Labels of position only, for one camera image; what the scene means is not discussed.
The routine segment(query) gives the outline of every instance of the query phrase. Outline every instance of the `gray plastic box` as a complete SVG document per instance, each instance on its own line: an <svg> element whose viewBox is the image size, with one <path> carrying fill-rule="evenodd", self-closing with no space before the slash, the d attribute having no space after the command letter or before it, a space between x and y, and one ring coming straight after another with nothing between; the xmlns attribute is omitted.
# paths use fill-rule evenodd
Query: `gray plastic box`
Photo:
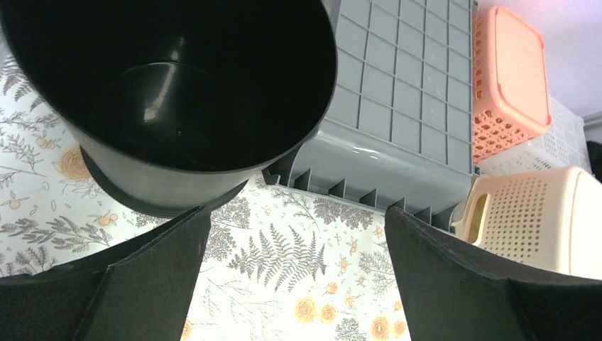
<svg viewBox="0 0 602 341"><path fill-rule="evenodd" d="M315 136L266 182L428 215L468 195L472 0L325 0L339 54Z"/></svg>

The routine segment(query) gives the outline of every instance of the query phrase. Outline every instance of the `floral tablecloth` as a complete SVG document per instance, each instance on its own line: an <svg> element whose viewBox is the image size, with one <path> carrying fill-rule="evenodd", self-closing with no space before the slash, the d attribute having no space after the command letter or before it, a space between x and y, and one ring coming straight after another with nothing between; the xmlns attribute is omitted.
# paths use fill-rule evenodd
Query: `floral tablecloth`
<svg viewBox="0 0 602 341"><path fill-rule="evenodd" d="M0 90L0 276L38 274L164 222L104 193L13 58ZM383 225L257 175L212 214L182 340L409 340Z"/></svg>

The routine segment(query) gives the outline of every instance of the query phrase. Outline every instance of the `orange basket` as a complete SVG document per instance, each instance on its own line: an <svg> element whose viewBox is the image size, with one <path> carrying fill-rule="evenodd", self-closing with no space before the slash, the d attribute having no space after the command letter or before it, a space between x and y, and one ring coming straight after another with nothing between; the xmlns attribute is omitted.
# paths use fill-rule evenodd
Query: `orange basket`
<svg viewBox="0 0 602 341"><path fill-rule="evenodd" d="M473 162L545 134L549 112L544 41L505 7L473 19Z"/></svg>

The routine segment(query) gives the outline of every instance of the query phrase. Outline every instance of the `black object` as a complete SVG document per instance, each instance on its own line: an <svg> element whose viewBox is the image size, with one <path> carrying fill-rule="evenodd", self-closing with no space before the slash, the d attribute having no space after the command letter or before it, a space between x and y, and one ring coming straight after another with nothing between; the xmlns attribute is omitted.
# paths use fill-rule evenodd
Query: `black object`
<svg viewBox="0 0 602 341"><path fill-rule="evenodd" d="M197 208L41 274L0 278L0 340L179 340L210 225Z"/></svg>
<svg viewBox="0 0 602 341"><path fill-rule="evenodd" d="M593 176L602 182L602 144L594 141L587 141L587 154Z"/></svg>
<svg viewBox="0 0 602 341"><path fill-rule="evenodd" d="M385 235L412 341L602 340L602 281L504 259L398 208Z"/></svg>
<svg viewBox="0 0 602 341"><path fill-rule="evenodd" d="M123 193L205 205L299 146L334 91L320 0L0 1L11 52Z"/></svg>
<svg viewBox="0 0 602 341"><path fill-rule="evenodd" d="M178 215L185 213L186 211L177 210L177 209L166 209L165 207L158 207L154 205L149 205L146 202L141 202L140 200L128 195L124 191L120 190L117 186L113 185L113 183L100 171L96 163L88 156L86 151L82 149L82 158L84 159L84 163L88 168L90 175L97 182L98 186L102 188L107 194L109 194L113 199L119 201L122 205L131 208L139 213L143 213L145 215L152 215L154 217L162 217L162 218L174 218ZM209 211L214 211L227 204L230 200L234 199L245 187L246 183L236 186L231 189L228 193L218 197L217 199L213 199L212 201L205 204L205 207Z"/></svg>

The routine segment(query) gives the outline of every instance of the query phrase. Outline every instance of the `beige basket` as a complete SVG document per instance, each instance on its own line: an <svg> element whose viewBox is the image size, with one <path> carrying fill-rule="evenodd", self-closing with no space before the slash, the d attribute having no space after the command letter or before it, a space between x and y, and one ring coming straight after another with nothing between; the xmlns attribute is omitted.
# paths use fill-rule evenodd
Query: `beige basket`
<svg viewBox="0 0 602 341"><path fill-rule="evenodd" d="M462 220L464 241L539 269L602 279L602 184L558 168L479 178Z"/></svg>

